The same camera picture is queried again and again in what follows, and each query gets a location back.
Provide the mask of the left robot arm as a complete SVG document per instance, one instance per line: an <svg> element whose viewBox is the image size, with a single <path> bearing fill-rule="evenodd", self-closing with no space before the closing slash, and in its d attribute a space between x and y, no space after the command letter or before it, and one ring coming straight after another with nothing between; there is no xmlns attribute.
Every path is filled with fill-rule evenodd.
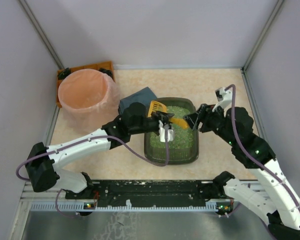
<svg viewBox="0 0 300 240"><path fill-rule="evenodd" d="M147 114L142 103L134 102L114 120L83 137L50 146L36 143L24 163L28 181L36 193L60 188L74 194L89 195L93 183L88 174L65 170L65 166L93 153L126 147L132 135L155 133L168 144L174 134L172 117L172 113L158 110Z"/></svg>

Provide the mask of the bin with pink bag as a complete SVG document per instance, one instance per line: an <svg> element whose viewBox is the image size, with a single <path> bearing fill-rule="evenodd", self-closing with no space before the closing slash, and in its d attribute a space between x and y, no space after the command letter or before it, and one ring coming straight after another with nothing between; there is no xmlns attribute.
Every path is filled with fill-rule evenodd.
<svg viewBox="0 0 300 240"><path fill-rule="evenodd" d="M81 69L67 76L58 88L58 98L67 123L77 132L93 132L119 115L118 85L95 69Z"/></svg>

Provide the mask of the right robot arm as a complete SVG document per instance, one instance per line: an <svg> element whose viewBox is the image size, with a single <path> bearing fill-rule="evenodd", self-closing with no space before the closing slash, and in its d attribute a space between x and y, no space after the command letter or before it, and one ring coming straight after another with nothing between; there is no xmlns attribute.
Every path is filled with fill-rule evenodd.
<svg viewBox="0 0 300 240"><path fill-rule="evenodd" d="M231 153L257 178L268 198L241 184L227 171L213 179L219 191L256 214L276 240L300 240L300 198L270 145L253 132L254 120L247 110L232 106L225 111L220 105L202 104L184 120L191 129L213 132L227 142Z"/></svg>

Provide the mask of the yellow litter scoop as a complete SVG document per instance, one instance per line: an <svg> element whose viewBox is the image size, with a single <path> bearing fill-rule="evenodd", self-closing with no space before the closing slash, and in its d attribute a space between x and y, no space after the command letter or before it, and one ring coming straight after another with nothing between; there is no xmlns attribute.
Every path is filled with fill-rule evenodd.
<svg viewBox="0 0 300 240"><path fill-rule="evenodd" d="M189 128L188 123L181 118L174 117L173 113L168 113L167 107L158 101L152 100L149 105L148 117L161 117L163 123L170 122L172 124L176 124L183 129Z"/></svg>

